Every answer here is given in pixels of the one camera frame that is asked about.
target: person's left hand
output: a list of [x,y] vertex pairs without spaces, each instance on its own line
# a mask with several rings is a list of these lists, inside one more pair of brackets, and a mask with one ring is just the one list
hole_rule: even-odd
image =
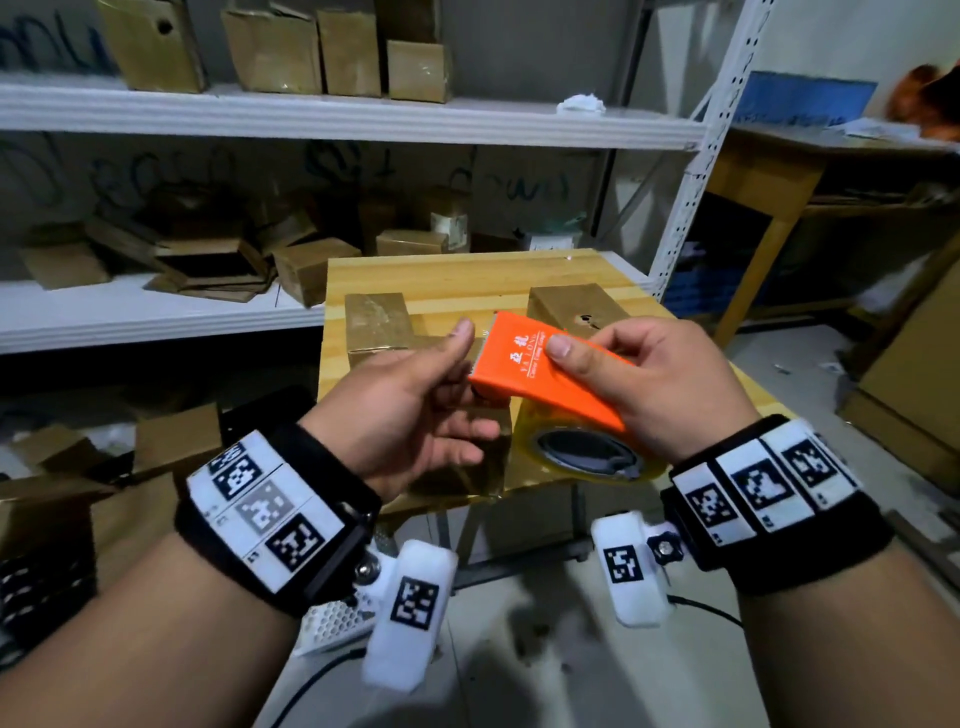
[[427,471],[476,465],[483,451],[469,440],[494,440],[495,420],[472,419],[467,382],[473,323],[461,319],[436,347],[383,352],[351,371],[300,426],[363,478],[384,502]]

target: wooden desk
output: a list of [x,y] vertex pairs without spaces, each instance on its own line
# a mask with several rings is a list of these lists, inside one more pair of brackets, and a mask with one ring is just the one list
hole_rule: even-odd
[[[526,313],[531,287],[583,283],[598,283],[634,316],[671,316],[594,250],[331,260],[326,284],[319,396],[329,392],[349,371],[344,312],[347,293],[402,293],[416,334],[446,335],[461,316],[468,316],[478,335],[482,335],[490,327],[495,311]],[[738,374],[761,413],[788,414],[767,392],[742,373]],[[515,399],[511,407],[515,421],[519,404]],[[505,494],[557,482],[557,477],[545,473],[539,463],[515,455],[516,451],[507,469]],[[402,520],[465,505],[472,499],[476,497],[429,496],[418,493],[415,487],[384,508],[384,515]]]
[[[771,218],[727,310],[713,333],[721,348],[747,317],[756,294],[773,268],[790,232],[802,217],[916,214],[929,210],[905,205],[811,205],[810,198],[828,165],[838,158],[951,158],[949,149],[845,136],[825,129],[741,125],[731,129],[707,182],[707,192]],[[796,306],[777,306],[785,309]]]

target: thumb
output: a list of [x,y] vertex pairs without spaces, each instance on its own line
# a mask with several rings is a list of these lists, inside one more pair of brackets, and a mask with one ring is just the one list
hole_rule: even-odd
[[463,318],[441,344],[404,359],[401,366],[410,389],[425,395],[467,357],[472,344],[473,322]]
[[628,407],[636,389],[637,367],[584,341],[555,333],[546,343],[547,355],[602,400]]

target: black cable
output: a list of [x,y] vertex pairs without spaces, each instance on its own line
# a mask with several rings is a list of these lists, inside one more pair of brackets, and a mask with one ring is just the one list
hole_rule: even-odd
[[288,702],[285,706],[283,706],[283,710],[280,711],[280,715],[276,717],[276,720],[270,724],[270,728],[279,728],[279,725],[280,723],[283,722],[283,719],[289,715],[290,711],[293,710],[294,706],[297,705],[300,699],[306,694],[308,690],[310,690],[310,688],[314,686],[315,683],[317,683],[320,680],[320,678],[322,678],[324,675],[326,675],[328,672],[330,672],[332,669],[334,669],[338,665],[342,665],[343,663],[348,663],[350,660],[362,660],[364,655],[366,654],[367,654],[366,647],[358,647],[357,649],[352,649],[350,652],[345,652],[339,657],[333,658],[326,665],[324,665],[319,670],[314,672],[313,675],[310,676],[310,679],[307,680],[305,683],[303,683],[303,685],[300,686],[300,689],[294,693],[294,696],[290,698],[290,702]]
[[671,604],[683,604],[686,607],[696,607],[697,609],[703,609],[706,612],[710,612],[712,615],[717,617],[722,617],[726,621],[733,622],[740,629],[743,629],[743,622],[734,617],[731,614],[727,614],[722,609],[717,609],[716,607],[711,607],[709,604],[704,604],[702,601],[695,601],[693,599],[687,599],[685,596],[675,596],[667,595],[666,600]]

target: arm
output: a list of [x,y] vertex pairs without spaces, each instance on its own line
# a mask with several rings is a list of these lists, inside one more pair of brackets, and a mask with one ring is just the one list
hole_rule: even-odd
[[[500,426],[460,408],[472,341],[464,320],[434,349],[380,354],[300,426],[386,501],[427,470],[477,464],[468,438]],[[249,726],[298,628],[172,535],[0,679],[0,715],[36,728]]]
[[[689,322],[633,319],[547,352],[677,464],[759,419],[723,354]],[[818,582],[739,596],[771,723],[942,726],[960,715],[960,621],[897,545]]]

